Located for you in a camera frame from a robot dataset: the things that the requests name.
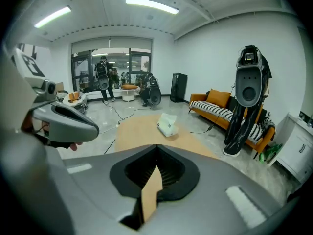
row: black and white striped blanket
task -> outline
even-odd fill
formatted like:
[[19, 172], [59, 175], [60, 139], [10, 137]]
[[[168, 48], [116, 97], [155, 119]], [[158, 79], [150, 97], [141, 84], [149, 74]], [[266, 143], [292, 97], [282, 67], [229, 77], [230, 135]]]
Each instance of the black and white striped blanket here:
[[[196, 108], [196, 109], [203, 110], [205, 112], [208, 112], [215, 116], [223, 118], [228, 122], [230, 122], [231, 118], [234, 115], [234, 113], [231, 110], [224, 109], [220, 106], [217, 106], [216, 104], [208, 103], [206, 101], [193, 101], [189, 105], [189, 108], [190, 109]], [[269, 116], [270, 116], [270, 113], [267, 112], [266, 119], [262, 123], [260, 124], [255, 123], [253, 125], [253, 128], [250, 132], [248, 139], [254, 144], [257, 144], [260, 141], [260, 139], [263, 137], [263, 133], [266, 133], [270, 127], [275, 128], [275, 125], [272, 122], [272, 120], [269, 119]]]

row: cabinet handle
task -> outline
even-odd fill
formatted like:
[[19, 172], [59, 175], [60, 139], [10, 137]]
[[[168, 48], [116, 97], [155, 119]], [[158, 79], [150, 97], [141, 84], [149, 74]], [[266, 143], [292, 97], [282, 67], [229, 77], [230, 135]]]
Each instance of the cabinet handle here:
[[305, 145], [305, 144], [303, 144], [302, 148], [299, 150], [299, 152], [300, 152], [300, 153], [302, 153], [302, 152], [304, 151], [305, 146], [306, 146], [306, 145]]

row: glass wall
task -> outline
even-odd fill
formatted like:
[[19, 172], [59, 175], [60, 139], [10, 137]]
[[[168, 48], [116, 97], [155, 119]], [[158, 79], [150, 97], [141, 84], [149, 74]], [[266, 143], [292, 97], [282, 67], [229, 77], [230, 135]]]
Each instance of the glass wall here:
[[72, 54], [72, 77], [75, 91], [98, 91], [95, 65], [106, 56], [112, 65], [113, 89], [135, 84], [138, 76], [151, 70], [151, 51], [138, 48], [100, 48]]

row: tiled floor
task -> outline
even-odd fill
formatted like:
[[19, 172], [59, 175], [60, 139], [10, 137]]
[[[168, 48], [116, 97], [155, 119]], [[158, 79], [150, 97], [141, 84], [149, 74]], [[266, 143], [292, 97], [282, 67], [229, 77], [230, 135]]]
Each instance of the tiled floor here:
[[[133, 102], [124, 102], [121, 99], [109, 105], [113, 106], [122, 118], [130, 116], [136, 109], [145, 109], [142, 107], [140, 99]], [[63, 159], [88, 157], [102, 155], [108, 149], [116, 137], [118, 121], [120, 117], [113, 108], [105, 106], [101, 101], [88, 104], [86, 116], [96, 122], [100, 128], [100, 135], [91, 142], [81, 145], [76, 152], [59, 148]], [[168, 97], [163, 97], [160, 105], [150, 110], [135, 111], [134, 115], [149, 115], [168, 113], [178, 116], [177, 122], [184, 126], [190, 132], [204, 132], [209, 124], [212, 123], [200, 117], [197, 113], [188, 114], [189, 108], [186, 103], [173, 103]], [[225, 156], [222, 153], [224, 145], [225, 131], [219, 127], [214, 127], [210, 132], [204, 134], [194, 134], [201, 142], [210, 148], [221, 160], [231, 164], [243, 174], [247, 175], [266, 190], [281, 204], [284, 204], [287, 195], [293, 192], [298, 186], [297, 181], [278, 164], [268, 167], [259, 161], [253, 160], [254, 152], [252, 148], [245, 145], [240, 155], [236, 158]], [[114, 146], [110, 147], [107, 153], [114, 152]]]

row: ceiling light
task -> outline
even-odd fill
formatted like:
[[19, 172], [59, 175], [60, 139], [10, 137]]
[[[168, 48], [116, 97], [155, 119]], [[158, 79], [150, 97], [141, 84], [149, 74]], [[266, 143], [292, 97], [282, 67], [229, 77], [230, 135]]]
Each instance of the ceiling light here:
[[107, 53], [105, 53], [105, 54], [94, 54], [94, 55], [92, 55], [93, 57], [97, 57], [97, 56], [107, 56], [108, 54]]
[[178, 9], [164, 5], [162, 3], [152, 2], [149, 0], [126, 0], [126, 3], [127, 4], [134, 4], [134, 5], [142, 5], [142, 6], [147, 6], [147, 7], [151, 7], [151, 8], [155, 8], [155, 9], [159, 9], [159, 10], [164, 10], [164, 11], [172, 13], [174, 15], [176, 15], [179, 12]]
[[45, 17], [44, 19], [40, 20], [38, 23], [35, 24], [36, 28], [40, 28], [42, 26], [44, 26], [45, 24], [47, 24], [48, 22], [52, 21], [53, 19], [56, 19], [68, 12], [71, 12], [70, 7], [64, 7], [63, 9], [60, 9], [54, 13], [52, 13], [51, 15]]

